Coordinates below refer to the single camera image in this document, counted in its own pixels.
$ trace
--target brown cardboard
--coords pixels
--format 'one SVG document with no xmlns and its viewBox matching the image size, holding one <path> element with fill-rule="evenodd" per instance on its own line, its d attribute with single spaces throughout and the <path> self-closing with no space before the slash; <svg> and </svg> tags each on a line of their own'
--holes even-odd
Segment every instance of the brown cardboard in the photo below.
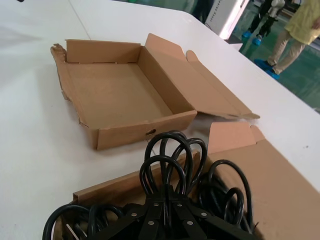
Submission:
<svg viewBox="0 0 320 240">
<path fill-rule="evenodd" d="M 188 127 L 197 111 L 258 118 L 197 59 L 149 34 L 146 45 L 93 40 L 51 47 L 63 97 L 73 103 L 94 149 Z"/>
<path fill-rule="evenodd" d="M 208 158 L 228 159 L 248 179 L 253 220 L 266 240 L 319 239 L 320 194 L 247 122 L 213 123 Z M 244 188 L 238 174 L 219 166 L 218 174 L 229 187 Z"/>
</svg>

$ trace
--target open cardboard box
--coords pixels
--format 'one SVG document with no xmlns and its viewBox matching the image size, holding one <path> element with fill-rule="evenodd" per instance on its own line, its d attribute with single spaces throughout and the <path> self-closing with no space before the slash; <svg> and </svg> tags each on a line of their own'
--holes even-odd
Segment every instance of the open cardboard box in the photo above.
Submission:
<svg viewBox="0 0 320 240">
<path fill-rule="evenodd" d="M 317 240 L 320 226 L 320 194 L 300 173 L 265 139 L 256 126 L 247 122 L 213 123 L 210 129 L 207 172 L 220 159 L 237 164 L 250 184 L 253 202 L 253 220 L 257 235 L 265 240 Z M 194 155 L 195 168 L 200 154 Z M 159 183 L 159 165 L 152 168 Z M 245 194 L 238 174 L 229 166 L 219 166 L 217 173 L 228 187 L 239 187 Z M 73 194 L 73 203 L 144 204 L 145 194 L 139 172 L 89 187 Z M 61 239 L 64 225 L 59 221 L 54 230 L 55 239 Z"/>
<path fill-rule="evenodd" d="M 67 40 L 51 47 L 62 94 L 74 105 L 94 149 L 188 127 L 197 111 L 256 119 L 198 60 L 149 34 L 139 43 Z"/>
</svg>

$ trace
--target black power cord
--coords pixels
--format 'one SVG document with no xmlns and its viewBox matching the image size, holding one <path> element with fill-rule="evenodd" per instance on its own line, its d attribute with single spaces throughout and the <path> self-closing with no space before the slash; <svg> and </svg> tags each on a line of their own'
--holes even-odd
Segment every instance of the black power cord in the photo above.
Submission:
<svg viewBox="0 0 320 240">
<path fill-rule="evenodd" d="M 227 188 L 221 178 L 215 174 L 216 168 L 219 165 L 228 165 L 239 174 L 245 189 L 247 203 L 246 216 L 244 214 L 244 194 L 237 187 Z M 209 172 L 201 176 L 198 184 L 198 203 L 202 209 L 212 215 L 218 216 L 230 224 L 237 225 L 244 231 L 252 234 L 254 224 L 250 186 L 245 174 L 232 161 L 215 161 L 211 165 Z"/>
<path fill-rule="evenodd" d="M 120 207 L 111 204 L 93 205 L 90 208 L 76 204 L 63 205 L 55 210 L 46 221 L 42 234 L 42 240 L 51 240 L 52 229 L 56 220 L 58 217 L 66 214 L 67 212 L 77 213 L 77 219 L 88 223 L 87 235 L 88 237 L 91 237 L 109 225 L 105 211 L 115 213 L 118 218 L 124 216 L 124 213 Z"/>
<path fill-rule="evenodd" d="M 166 145 L 169 139 L 176 140 L 177 142 L 180 143 L 180 145 L 173 152 L 172 156 L 166 156 Z M 160 150 L 159 150 L 160 155 L 151 157 L 152 149 L 154 148 L 155 144 L 159 141 L 161 141 Z M 192 178 L 194 161 L 193 161 L 193 155 L 191 151 L 191 145 L 193 144 L 200 145 L 202 153 L 201 153 L 201 160 L 200 160 L 199 167 L 194 177 Z M 181 173 L 181 169 L 180 169 L 181 166 L 179 165 L 179 163 L 178 163 L 178 166 L 177 164 L 173 164 L 173 163 L 177 163 L 177 159 L 183 150 L 185 150 L 186 157 L 185 157 L 184 167 Z M 159 192 L 158 187 L 155 183 L 154 176 L 152 175 L 152 172 L 151 172 L 150 164 L 147 164 L 149 163 L 149 161 L 151 161 L 151 159 L 155 159 L 154 157 L 156 157 L 157 160 L 154 160 L 153 163 L 160 162 L 162 184 L 164 185 L 170 184 L 173 167 L 175 167 L 179 173 L 179 180 L 180 180 L 177 185 L 176 192 L 180 192 L 184 195 L 188 195 L 199 180 L 199 177 L 202 173 L 202 170 L 204 168 L 204 165 L 207 159 L 207 154 L 208 154 L 208 150 L 204 141 L 202 141 L 200 138 L 195 138 L 195 137 L 187 139 L 187 137 L 180 131 L 164 132 L 154 136 L 149 141 L 146 147 L 145 154 L 144 154 L 144 164 L 141 166 L 141 170 L 140 170 L 140 181 L 145 194 L 148 195 L 151 193 Z M 149 186 L 148 184 L 146 184 L 145 181 L 142 181 L 141 171 L 145 172 L 149 182 Z"/>
<path fill-rule="evenodd" d="M 179 142 L 179 146 L 174 150 L 171 156 L 166 155 L 166 146 L 169 139 Z M 151 157 L 152 149 L 159 141 L 161 141 L 159 155 Z M 202 151 L 199 166 L 195 171 L 195 174 L 193 175 L 194 160 L 191 151 L 191 145 L 194 144 L 199 145 Z M 185 162 L 184 166 L 182 167 L 177 159 L 183 150 L 185 151 Z M 195 205 L 199 206 L 202 210 L 207 211 L 211 215 L 217 216 L 225 220 L 226 222 L 232 225 L 236 225 L 244 231 L 252 234 L 254 226 L 251 190 L 244 173 L 233 162 L 229 160 L 218 160 L 211 165 L 207 173 L 202 175 L 202 171 L 207 159 L 207 154 L 207 147 L 201 139 L 187 139 L 187 137 L 180 131 L 160 133 L 152 138 L 146 147 L 144 163 L 140 168 L 139 179 L 141 182 L 141 186 L 147 196 L 150 197 L 154 194 L 159 194 L 160 190 L 157 187 L 153 173 L 151 171 L 151 164 L 160 162 L 162 181 L 161 189 L 162 191 L 164 190 L 165 196 L 165 204 L 163 205 L 162 209 L 164 216 L 163 226 L 167 236 L 173 237 L 173 235 L 171 234 L 173 233 L 171 209 L 172 206 L 170 204 L 171 201 L 169 200 L 169 192 L 170 189 L 171 192 L 173 192 L 172 187 L 170 186 L 170 182 L 174 168 L 176 169 L 179 177 L 179 182 L 175 189 L 175 192 L 177 194 L 182 195 L 184 199 L 188 200 L 189 193 L 192 191 L 194 186 L 197 185 L 198 198 L 197 202 L 194 203 Z M 219 165 L 229 165 L 239 174 L 245 188 L 247 202 L 246 214 L 244 214 L 244 194 L 239 188 L 227 188 L 225 183 L 219 178 L 217 174 L 215 174 L 216 168 Z M 47 220 L 44 226 L 42 240 L 51 239 L 52 228 L 55 221 L 60 215 L 65 214 L 66 212 L 76 212 L 78 216 L 75 218 L 75 222 L 73 223 L 73 225 L 75 227 L 78 227 L 80 225 L 80 222 L 86 222 L 88 225 L 86 231 L 87 235 L 88 237 L 92 237 L 109 226 L 109 221 L 105 213 L 106 211 L 115 213 L 119 219 L 125 216 L 125 209 L 126 206 L 124 208 L 120 208 L 110 204 L 93 205 L 90 208 L 74 204 L 61 206 L 56 211 L 54 211 Z"/>
</svg>

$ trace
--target white table surface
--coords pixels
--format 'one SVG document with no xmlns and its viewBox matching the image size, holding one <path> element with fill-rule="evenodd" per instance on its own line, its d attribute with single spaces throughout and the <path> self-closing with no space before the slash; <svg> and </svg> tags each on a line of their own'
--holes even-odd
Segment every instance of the white table surface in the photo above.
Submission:
<svg viewBox="0 0 320 240">
<path fill-rule="evenodd" d="M 89 147 L 62 97 L 50 46 L 64 39 L 144 44 L 148 33 L 193 50 L 261 116 L 252 123 L 320 190 L 320 116 L 191 15 L 109 0 L 1 0 L 1 239 L 39 239 L 48 216 L 73 192 L 143 162 L 146 141 L 99 152 Z M 207 142 L 213 120 L 200 115 L 185 132 Z"/>
</svg>

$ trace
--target coiled cable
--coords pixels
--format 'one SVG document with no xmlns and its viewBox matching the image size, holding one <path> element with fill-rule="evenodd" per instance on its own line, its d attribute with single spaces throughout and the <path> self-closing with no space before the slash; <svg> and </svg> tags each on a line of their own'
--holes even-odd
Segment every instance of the coiled cable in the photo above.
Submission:
<svg viewBox="0 0 320 240">
<path fill-rule="evenodd" d="M 220 177 L 215 174 L 219 165 L 232 167 L 240 176 L 246 195 L 247 213 L 244 214 L 245 197 L 242 191 L 233 187 L 228 189 Z M 212 215 L 218 216 L 230 224 L 237 225 L 244 231 L 253 232 L 252 196 L 248 180 L 242 170 L 229 160 L 215 161 L 209 172 L 201 176 L 198 184 L 198 203 Z"/>
<path fill-rule="evenodd" d="M 166 155 L 166 145 L 167 145 L 167 142 L 169 139 L 176 140 L 177 142 L 180 143 L 180 145 L 173 152 L 172 156 Z M 197 184 L 199 177 L 202 173 L 202 170 L 204 168 L 204 165 L 205 165 L 205 162 L 207 159 L 207 154 L 208 154 L 206 144 L 200 138 L 194 137 L 194 138 L 187 139 L 187 137 L 180 131 L 170 131 L 170 132 L 160 133 L 160 134 L 154 136 L 149 141 L 149 143 L 146 147 L 146 150 L 145 150 L 145 154 L 144 154 L 144 162 L 149 162 L 150 159 L 152 159 L 152 158 L 154 159 L 154 157 L 151 157 L 152 149 L 154 148 L 155 144 L 159 141 L 161 141 L 160 149 L 159 149 L 160 155 L 157 155 L 155 157 L 157 157 L 156 158 L 157 161 L 160 162 L 162 184 L 164 184 L 164 185 L 170 184 L 170 180 L 171 180 L 171 176 L 172 176 L 172 172 L 173 172 L 174 167 L 178 171 L 178 174 L 179 174 L 179 172 L 181 172 L 181 170 L 179 168 L 181 166 L 178 164 L 179 165 L 179 167 L 178 167 L 176 164 L 173 164 L 173 162 L 177 163 L 177 159 L 178 159 L 179 155 L 181 154 L 181 152 L 183 150 L 185 150 L 184 167 L 183 167 L 182 173 L 179 174 L 179 183 L 177 185 L 176 192 L 182 193 L 184 195 L 188 195 L 191 192 L 192 188 Z M 194 177 L 192 178 L 193 170 L 194 170 L 193 169 L 194 168 L 194 160 L 193 160 L 193 155 L 192 155 L 192 151 L 191 151 L 191 145 L 193 145 L 193 144 L 200 145 L 201 159 L 200 159 L 199 167 L 198 167 L 197 171 L 195 172 Z M 158 190 L 158 187 L 155 183 L 155 179 L 152 174 L 150 164 L 142 165 L 141 169 L 140 169 L 140 173 L 141 173 L 141 171 L 145 171 L 145 174 L 146 174 L 146 177 L 147 177 L 148 183 L 149 183 L 149 185 L 148 185 L 145 181 L 142 181 L 142 179 L 140 178 L 141 185 L 144 189 L 144 192 L 146 194 L 158 192 L 159 190 Z"/>
</svg>

